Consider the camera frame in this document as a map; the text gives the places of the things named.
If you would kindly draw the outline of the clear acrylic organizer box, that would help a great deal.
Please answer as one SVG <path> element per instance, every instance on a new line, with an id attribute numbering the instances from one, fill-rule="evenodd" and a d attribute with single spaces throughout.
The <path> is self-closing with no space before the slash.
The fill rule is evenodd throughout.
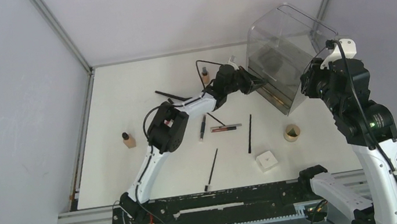
<path id="1" fill-rule="evenodd" d="M 305 99 L 300 76 L 314 57 L 325 57 L 325 41 L 338 32 L 284 3 L 256 20 L 247 35 L 247 71 L 267 81 L 257 92 L 289 115 Z"/>

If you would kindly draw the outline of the black concealer tube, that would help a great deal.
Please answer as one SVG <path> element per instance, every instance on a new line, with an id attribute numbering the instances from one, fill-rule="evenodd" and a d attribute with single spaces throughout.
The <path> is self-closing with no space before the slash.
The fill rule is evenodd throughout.
<path id="1" fill-rule="evenodd" d="M 200 142 L 204 140 L 205 128 L 206 128 L 206 114 L 202 116 L 202 120 L 201 120 L 200 133 L 199 133 Z"/>

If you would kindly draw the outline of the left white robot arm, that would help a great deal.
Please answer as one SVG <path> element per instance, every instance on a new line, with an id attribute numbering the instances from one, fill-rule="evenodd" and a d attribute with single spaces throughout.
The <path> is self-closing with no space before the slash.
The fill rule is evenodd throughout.
<path id="1" fill-rule="evenodd" d="M 219 109 L 229 94 L 249 95 L 265 86 L 266 79 L 249 73 L 235 64 L 220 66 L 216 77 L 198 95 L 179 104 L 163 102 L 152 109 L 155 113 L 150 125 L 144 125 L 147 152 L 130 188 L 120 197 L 125 218 L 141 224 L 149 214 L 148 203 L 153 183 L 168 156 L 182 144 L 188 122 L 198 116 Z"/>

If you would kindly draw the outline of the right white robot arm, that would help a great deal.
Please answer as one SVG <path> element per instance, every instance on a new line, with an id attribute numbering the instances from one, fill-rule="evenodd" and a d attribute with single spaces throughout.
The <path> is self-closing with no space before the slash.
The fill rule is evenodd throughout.
<path id="1" fill-rule="evenodd" d="M 370 100 L 369 80 L 363 62 L 346 58 L 314 58 L 301 76 L 301 92 L 324 102 L 356 154 L 370 198 L 337 182 L 321 165 L 299 173 L 299 190 L 306 199 L 320 196 L 351 224 L 397 224 L 397 129 L 390 110 Z"/>

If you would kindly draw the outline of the black makeup brush front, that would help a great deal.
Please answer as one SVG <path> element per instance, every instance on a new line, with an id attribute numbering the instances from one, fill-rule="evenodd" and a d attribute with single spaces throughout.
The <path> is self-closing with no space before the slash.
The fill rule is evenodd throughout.
<path id="1" fill-rule="evenodd" d="M 210 169 L 210 174 L 209 174 L 209 178 L 208 178 L 208 182 L 204 187 L 204 192 L 209 192 L 211 190 L 211 182 L 212 182 L 212 177 L 213 177 L 213 173 L 214 173 L 214 169 L 215 169 L 215 164 L 216 164 L 216 159 L 217 159 L 217 155 L 218 155 L 218 148 L 215 149 L 215 153 L 214 153 L 214 159 L 211 165 L 211 169 Z"/>

